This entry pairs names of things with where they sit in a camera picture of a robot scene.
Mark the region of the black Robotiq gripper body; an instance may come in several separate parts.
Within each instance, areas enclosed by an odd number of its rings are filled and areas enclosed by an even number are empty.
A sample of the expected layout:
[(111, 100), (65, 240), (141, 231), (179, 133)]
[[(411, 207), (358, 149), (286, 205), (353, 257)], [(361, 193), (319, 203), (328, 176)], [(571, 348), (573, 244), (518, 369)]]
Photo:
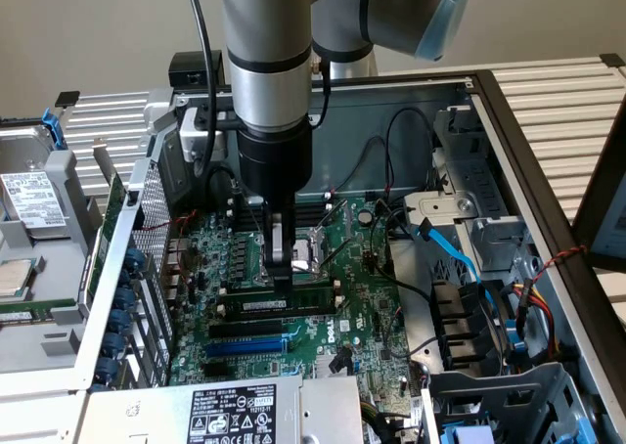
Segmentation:
[(238, 133), (244, 184), (270, 205), (289, 205), (312, 174), (312, 126), (307, 118), (280, 132)]

